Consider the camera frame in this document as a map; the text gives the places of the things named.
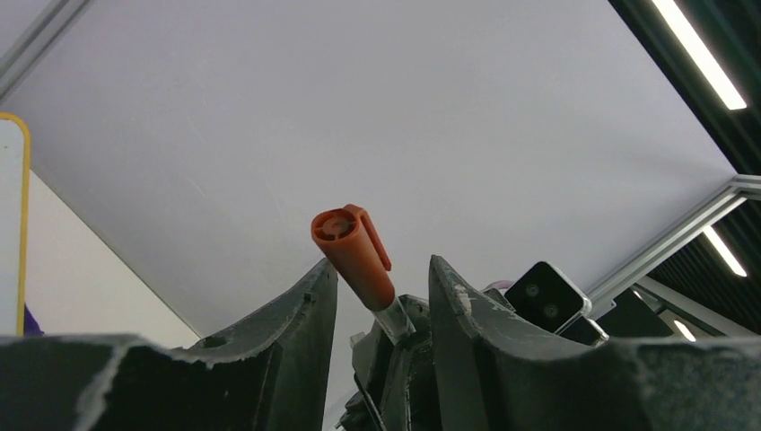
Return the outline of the white marker pen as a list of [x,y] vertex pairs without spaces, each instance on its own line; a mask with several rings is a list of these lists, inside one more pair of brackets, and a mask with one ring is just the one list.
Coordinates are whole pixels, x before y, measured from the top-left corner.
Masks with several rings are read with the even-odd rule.
[[415,326],[398,297],[384,310],[373,312],[373,317],[393,345],[409,339]]

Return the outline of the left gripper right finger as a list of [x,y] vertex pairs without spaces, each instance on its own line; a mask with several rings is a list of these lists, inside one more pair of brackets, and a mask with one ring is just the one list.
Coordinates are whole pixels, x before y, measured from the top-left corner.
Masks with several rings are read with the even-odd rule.
[[759,338],[589,347],[523,320],[430,259],[446,430],[757,430]]

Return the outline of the yellow framed whiteboard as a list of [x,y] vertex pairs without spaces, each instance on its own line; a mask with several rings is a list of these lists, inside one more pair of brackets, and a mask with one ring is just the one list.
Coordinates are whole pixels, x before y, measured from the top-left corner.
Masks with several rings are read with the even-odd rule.
[[23,120],[1,114],[1,335],[24,327],[31,134]]

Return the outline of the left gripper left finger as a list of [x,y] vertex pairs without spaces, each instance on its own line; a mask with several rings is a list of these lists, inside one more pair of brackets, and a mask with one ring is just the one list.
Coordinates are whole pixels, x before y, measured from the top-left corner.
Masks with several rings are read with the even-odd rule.
[[319,430],[337,313],[321,260],[189,348],[132,334],[1,340],[4,430]]

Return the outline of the red marker cap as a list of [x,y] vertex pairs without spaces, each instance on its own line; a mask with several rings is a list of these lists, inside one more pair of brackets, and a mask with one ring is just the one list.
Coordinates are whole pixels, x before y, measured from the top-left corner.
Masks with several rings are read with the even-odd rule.
[[392,304],[389,255],[364,208],[347,204],[316,215],[311,238],[368,310]]

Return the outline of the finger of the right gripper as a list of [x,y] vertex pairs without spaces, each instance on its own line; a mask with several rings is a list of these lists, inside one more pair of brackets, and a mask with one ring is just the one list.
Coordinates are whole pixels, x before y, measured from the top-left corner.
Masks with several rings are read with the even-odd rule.
[[442,419],[429,303],[412,295],[403,295],[400,301],[415,326],[415,333],[392,351],[380,417],[389,431],[440,430]]
[[354,382],[371,430],[405,429],[403,352],[377,322],[352,346]]

